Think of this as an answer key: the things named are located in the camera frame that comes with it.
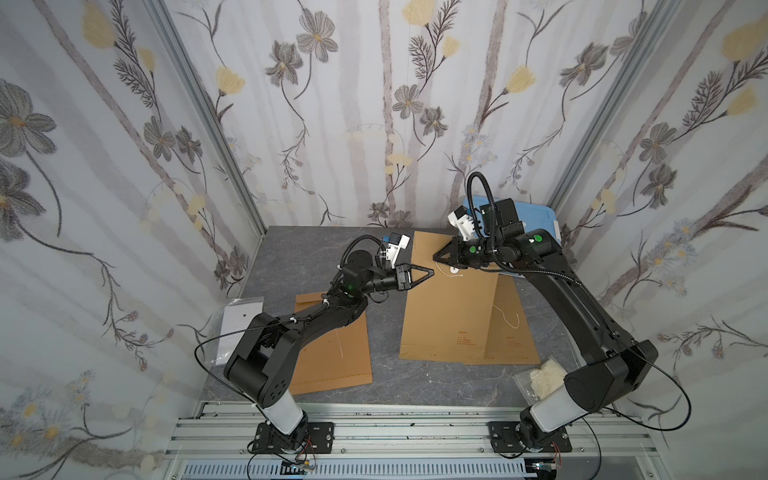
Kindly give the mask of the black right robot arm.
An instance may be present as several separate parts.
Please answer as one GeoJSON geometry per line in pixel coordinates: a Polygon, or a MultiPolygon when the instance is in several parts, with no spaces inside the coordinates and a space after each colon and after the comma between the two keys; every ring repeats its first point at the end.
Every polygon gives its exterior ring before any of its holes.
{"type": "Polygon", "coordinates": [[[565,325],[585,362],[565,376],[562,386],[521,413],[519,431],[527,445],[539,445],[564,425],[638,389],[658,357],[656,347],[635,340],[607,313],[548,230],[526,230],[510,199],[478,211],[460,206],[448,222],[458,233],[434,260],[459,269],[495,264],[523,276],[565,325]]]}

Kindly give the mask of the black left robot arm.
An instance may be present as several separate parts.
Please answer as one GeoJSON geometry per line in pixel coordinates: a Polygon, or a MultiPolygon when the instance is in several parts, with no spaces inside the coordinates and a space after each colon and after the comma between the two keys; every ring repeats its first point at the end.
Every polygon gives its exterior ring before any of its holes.
{"type": "Polygon", "coordinates": [[[410,263],[380,266],[369,252],[355,250],[342,258],[319,304],[291,315],[255,316],[230,355],[224,377],[254,401],[277,431],[296,437],[307,424],[289,391],[301,350],[355,322],[370,294],[408,291],[433,276],[433,269],[410,263]]]}

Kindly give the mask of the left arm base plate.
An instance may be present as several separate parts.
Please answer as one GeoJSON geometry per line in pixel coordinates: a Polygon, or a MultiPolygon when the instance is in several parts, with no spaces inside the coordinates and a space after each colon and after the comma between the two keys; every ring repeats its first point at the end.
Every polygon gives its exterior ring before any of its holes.
{"type": "Polygon", "coordinates": [[[291,434],[282,433],[270,423],[260,423],[246,449],[250,454],[330,454],[334,433],[332,422],[301,422],[291,434]]]}

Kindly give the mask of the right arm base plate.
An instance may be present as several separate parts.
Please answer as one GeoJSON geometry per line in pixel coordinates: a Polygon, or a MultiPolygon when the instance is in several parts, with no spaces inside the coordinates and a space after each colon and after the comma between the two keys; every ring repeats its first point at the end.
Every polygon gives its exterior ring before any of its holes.
{"type": "Polygon", "coordinates": [[[573,447],[564,427],[543,432],[529,421],[487,423],[491,448],[498,454],[570,453],[573,447]]]}

